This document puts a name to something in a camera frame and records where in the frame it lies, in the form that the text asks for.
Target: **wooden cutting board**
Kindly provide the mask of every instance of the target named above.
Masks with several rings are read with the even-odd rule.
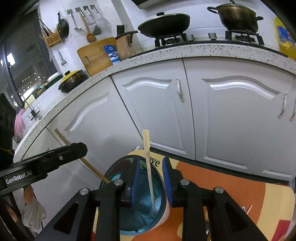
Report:
[[[104,50],[104,46],[109,44],[116,47],[116,40],[114,37],[96,41],[77,50],[77,53],[90,76],[93,76],[112,65],[109,56]]]

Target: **countertop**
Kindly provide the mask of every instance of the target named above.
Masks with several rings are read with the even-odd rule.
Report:
[[[14,162],[20,161],[27,149],[31,146],[36,137],[70,102],[79,95],[91,88],[93,85],[114,73],[133,68],[136,66],[149,64],[157,61],[188,58],[188,57],[231,57],[239,59],[248,59],[265,64],[269,64],[296,75],[296,62],[282,55],[270,52],[268,50],[236,45],[236,44],[193,44],[182,45],[172,48],[166,48],[149,52],[131,59],[126,59],[117,65],[113,65],[98,74],[90,77],[82,84],[67,94],[61,93],[53,102],[50,103],[48,110],[42,115],[42,118],[31,127],[15,150]]]

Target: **white tiled wall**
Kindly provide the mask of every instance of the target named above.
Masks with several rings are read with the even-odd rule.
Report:
[[[218,14],[211,13],[207,7],[216,7],[228,0],[177,0],[157,5],[148,10],[139,9],[131,0],[121,0],[124,8],[135,29],[144,21],[156,16],[158,12],[185,13],[190,16],[190,26],[186,34],[194,34],[195,37],[206,37],[207,33],[216,33],[217,36],[225,36],[226,28],[222,25]],[[275,14],[268,9],[260,0],[236,0],[237,4],[242,4],[263,16],[264,20],[258,21],[258,33],[263,37],[265,45],[273,49],[278,49],[276,31],[274,27]],[[154,46],[154,39],[138,34],[139,41],[144,49]]]
[[[50,54],[53,58],[54,64],[57,67],[58,71],[65,73],[68,70],[80,70],[85,69],[78,54],[77,50],[89,43],[86,40],[86,28],[83,25],[83,22],[80,18],[78,12],[75,11],[76,7],[83,9],[83,6],[95,5],[100,16],[106,18],[109,21],[109,28],[102,32],[102,34],[96,36],[97,40],[102,40],[112,36],[116,36],[116,25],[121,24],[119,16],[114,9],[114,6],[111,3],[111,0],[101,0],[98,4],[97,0],[40,0],[39,1],[39,14],[42,21],[45,25],[54,30],[58,23],[58,15],[60,12],[61,18],[64,18],[70,27],[69,36],[65,39],[62,39],[60,44],[57,44],[50,48]],[[70,15],[67,15],[66,10],[73,10],[73,17],[75,19],[76,25],[82,27],[81,31],[74,30],[74,22]],[[96,12],[90,10],[95,21],[99,19],[99,16]],[[90,16],[86,11],[83,11],[88,22],[91,22]],[[65,65],[61,65],[61,60],[58,56],[58,51],[61,52],[63,58],[67,61]]]

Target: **silver screw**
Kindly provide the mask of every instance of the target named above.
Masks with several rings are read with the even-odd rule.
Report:
[[[188,181],[187,179],[182,179],[182,180],[180,181],[180,183],[181,183],[182,185],[188,185],[188,184],[189,184],[189,181]]]
[[[87,189],[87,188],[82,188],[81,190],[80,190],[80,194],[81,195],[85,195],[85,194],[87,194],[89,192],[89,190]]]
[[[222,187],[216,187],[216,188],[215,188],[215,191],[216,191],[217,193],[223,193],[223,192],[224,192],[224,189],[223,189]]]
[[[114,184],[116,186],[120,186],[121,184],[123,184],[123,181],[121,179],[117,179],[117,180],[114,181]]]

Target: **yellow bottle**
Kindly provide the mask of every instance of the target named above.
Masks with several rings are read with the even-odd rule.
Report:
[[[278,33],[280,51],[292,59],[296,59],[296,46],[291,34],[278,17],[274,19],[274,25]]]

